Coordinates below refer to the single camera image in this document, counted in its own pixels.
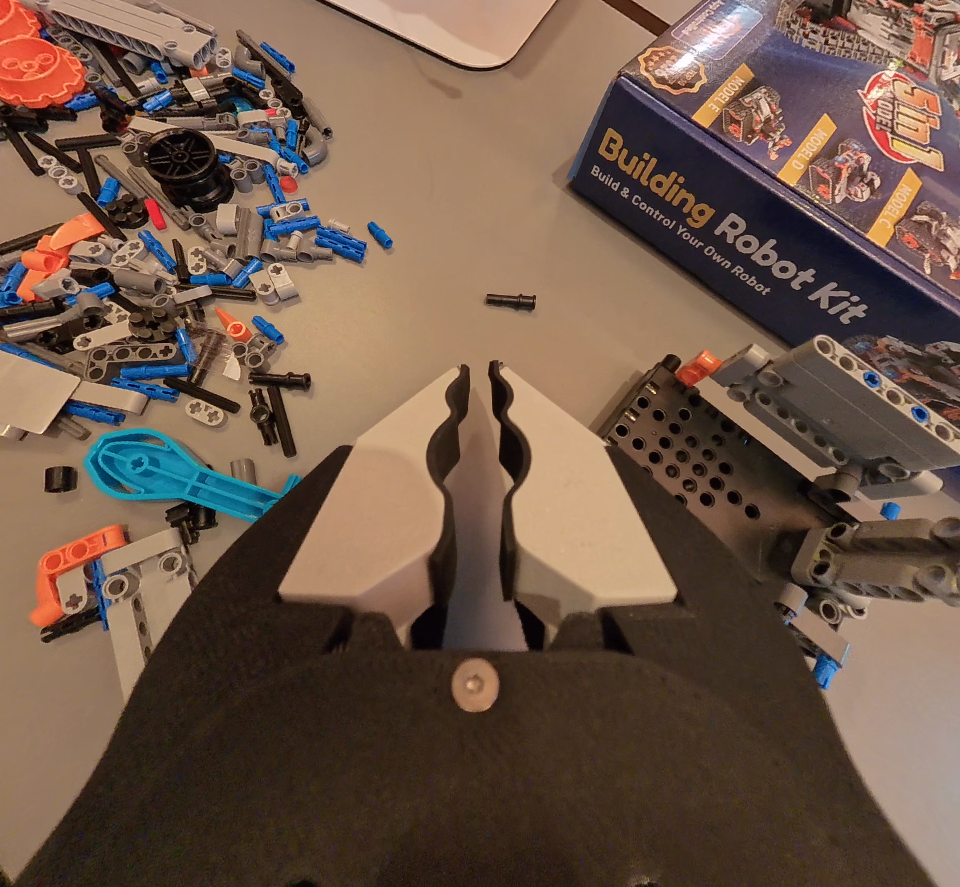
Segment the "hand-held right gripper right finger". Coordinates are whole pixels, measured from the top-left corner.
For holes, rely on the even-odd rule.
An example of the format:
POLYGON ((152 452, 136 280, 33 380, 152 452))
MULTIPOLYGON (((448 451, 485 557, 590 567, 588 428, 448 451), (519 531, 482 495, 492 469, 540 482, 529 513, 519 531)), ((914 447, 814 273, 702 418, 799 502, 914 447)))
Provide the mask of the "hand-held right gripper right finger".
POLYGON ((527 643, 564 619, 677 596, 661 555, 601 439, 501 363, 490 365, 503 503, 500 576, 527 643))

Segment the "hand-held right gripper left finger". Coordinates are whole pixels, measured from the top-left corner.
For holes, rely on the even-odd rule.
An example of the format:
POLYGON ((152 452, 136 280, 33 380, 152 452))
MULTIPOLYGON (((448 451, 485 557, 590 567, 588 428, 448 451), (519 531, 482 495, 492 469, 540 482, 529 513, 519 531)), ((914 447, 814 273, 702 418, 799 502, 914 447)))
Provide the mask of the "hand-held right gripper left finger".
POLYGON ((470 389, 470 369, 451 368, 358 438, 280 598, 383 614, 404 646, 424 613, 449 604, 457 546, 445 480, 470 389))

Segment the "turquoise connector piece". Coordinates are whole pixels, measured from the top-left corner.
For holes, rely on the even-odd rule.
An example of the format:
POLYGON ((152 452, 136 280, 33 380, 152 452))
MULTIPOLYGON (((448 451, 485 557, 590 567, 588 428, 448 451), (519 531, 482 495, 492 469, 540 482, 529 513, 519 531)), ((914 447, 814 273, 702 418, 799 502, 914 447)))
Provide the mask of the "turquoise connector piece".
POLYGON ((197 461, 159 431, 134 428, 103 434, 83 465, 94 485, 120 500, 197 503, 242 521, 255 522, 302 481, 292 475, 276 493, 223 475, 197 461))

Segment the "pile of plastic building pieces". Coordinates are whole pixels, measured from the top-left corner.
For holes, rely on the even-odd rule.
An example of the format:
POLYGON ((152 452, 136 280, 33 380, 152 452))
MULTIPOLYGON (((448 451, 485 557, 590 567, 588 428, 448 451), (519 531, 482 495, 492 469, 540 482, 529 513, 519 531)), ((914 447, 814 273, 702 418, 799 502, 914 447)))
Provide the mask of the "pile of plastic building pieces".
POLYGON ((298 189, 326 160, 332 129, 275 45, 242 29, 228 45, 170 5, 132 5, 196 25, 217 53, 202 68, 179 66, 26 7, 39 37, 80 61, 87 87, 43 108, 2 101, 2 146, 70 201, 65 220, 2 240, 2 353, 80 383, 42 435, 11 441, 84 441, 90 425, 120 426, 159 402, 218 428, 244 408, 239 394, 210 389, 222 375, 248 386, 264 444, 291 458, 282 390, 307 391, 311 378, 271 370, 285 339, 267 315, 223 305, 288 305, 299 298, 293 265, 364 262, 363 236, 322 220, 298 189), (168 129, 213 143, 229 198, 196 212, 164 195, 143 153, 168 129))

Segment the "small black machine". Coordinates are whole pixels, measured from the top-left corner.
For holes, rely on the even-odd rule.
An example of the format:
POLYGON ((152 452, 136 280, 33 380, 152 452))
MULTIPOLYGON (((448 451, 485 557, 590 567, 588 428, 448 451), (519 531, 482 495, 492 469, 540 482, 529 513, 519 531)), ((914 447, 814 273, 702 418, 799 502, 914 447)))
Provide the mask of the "small black machine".
POLYGON ((762 582, 822 688, 846 663, 844 620, 872 600, 958 606, 958 518, 901 519, 958 467, 957 402, 932 358, 891 339, 816 336, 773 358, 664 358, 599 435, 690 509, 762 582))

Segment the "white panel piece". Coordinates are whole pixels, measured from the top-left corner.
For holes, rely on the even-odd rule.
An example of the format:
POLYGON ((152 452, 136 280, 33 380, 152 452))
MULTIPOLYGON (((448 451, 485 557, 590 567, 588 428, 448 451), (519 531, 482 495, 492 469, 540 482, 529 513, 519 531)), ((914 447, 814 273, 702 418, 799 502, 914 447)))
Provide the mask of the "white panel piece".
POLYGON ((70 400, 81 379, 54 367, 1 353, 1 437, 19 441, 42 435, 70 400))

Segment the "black spoked wheel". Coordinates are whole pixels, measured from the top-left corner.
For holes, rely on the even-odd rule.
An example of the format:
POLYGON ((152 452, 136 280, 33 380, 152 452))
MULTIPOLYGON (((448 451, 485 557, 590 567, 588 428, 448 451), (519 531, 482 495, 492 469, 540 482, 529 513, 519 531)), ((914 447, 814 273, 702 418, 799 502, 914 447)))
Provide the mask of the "black spoked wheel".
POLYGON ((210 139, 194 129, 154 134, 143 152, 145 169, 178 208, 208 212, 228 199, 230 176, 210 139))

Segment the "blue cardboard kit box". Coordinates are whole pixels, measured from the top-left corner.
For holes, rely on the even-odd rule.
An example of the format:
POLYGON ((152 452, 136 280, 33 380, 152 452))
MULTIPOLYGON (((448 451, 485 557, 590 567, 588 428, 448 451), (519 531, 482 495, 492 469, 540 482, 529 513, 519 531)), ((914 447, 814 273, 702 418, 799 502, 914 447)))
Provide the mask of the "blue cardboard kit box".
POLYGON ((958 415, 958 0, 702 0, 610 83, 573 188, 788 345, 958 415))

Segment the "grey frame with orange bracket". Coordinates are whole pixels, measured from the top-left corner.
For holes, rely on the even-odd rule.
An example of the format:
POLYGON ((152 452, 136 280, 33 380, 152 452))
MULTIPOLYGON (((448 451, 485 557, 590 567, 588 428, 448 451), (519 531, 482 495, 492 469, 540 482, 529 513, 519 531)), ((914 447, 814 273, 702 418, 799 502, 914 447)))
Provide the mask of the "grey frame with orange bracket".
POLYGON ((119 683, 129 700, 195 580, 179 530, 130 542, 124 526, 110 525, 40 558, 30 621, 41 629, 43 641, 100 622, 109 632, 119 683))

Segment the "long grey frame piece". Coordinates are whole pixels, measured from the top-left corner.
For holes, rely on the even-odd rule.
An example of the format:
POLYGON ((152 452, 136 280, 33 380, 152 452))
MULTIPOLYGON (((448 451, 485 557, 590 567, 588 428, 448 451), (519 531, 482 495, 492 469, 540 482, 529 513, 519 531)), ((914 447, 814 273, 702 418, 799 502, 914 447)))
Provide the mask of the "long grey frame piece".
POLYGON ((200 69, 217 53, 218 42, 194 24, 120 0, 19 0, 68 31, 154 60, 200 69))

